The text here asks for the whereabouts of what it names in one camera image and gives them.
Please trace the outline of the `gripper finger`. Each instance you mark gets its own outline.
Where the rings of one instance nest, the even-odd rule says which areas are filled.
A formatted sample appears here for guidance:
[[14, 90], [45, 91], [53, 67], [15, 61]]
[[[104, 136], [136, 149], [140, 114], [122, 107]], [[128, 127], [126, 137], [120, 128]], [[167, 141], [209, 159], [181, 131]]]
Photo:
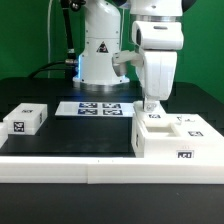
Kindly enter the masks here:
[[157, 103], [155, 101], [150, 101], [145, 99], [143, 101], [143, 109], [145, 112], [153, 112], [157, 107]]

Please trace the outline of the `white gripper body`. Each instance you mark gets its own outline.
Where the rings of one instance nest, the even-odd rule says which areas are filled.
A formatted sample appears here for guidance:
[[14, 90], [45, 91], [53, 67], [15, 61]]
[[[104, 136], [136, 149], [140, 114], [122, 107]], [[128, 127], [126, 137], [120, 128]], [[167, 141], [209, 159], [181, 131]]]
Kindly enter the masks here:
[[136, 72], [145, 99], [167, 100], [175, 76], [177, 50], [183, 47], [181, 23], [134, 21], [132, 41], [143, 60]]

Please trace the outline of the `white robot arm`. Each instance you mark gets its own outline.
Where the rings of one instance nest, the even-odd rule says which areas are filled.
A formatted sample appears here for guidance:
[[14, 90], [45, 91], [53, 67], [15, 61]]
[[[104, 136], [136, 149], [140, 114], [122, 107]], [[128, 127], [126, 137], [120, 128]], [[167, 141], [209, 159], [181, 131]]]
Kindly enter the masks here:
[[[140, 81], [143, 110], [169, 98], [184, 36], [180, 18], [197, 0], [59, 0], [68, 55], [76, 62], [74, 81], [87, 87], [126, 83], [131, 63]], [[69, 13], [85, 11], [85, 47], [74, 50]]]

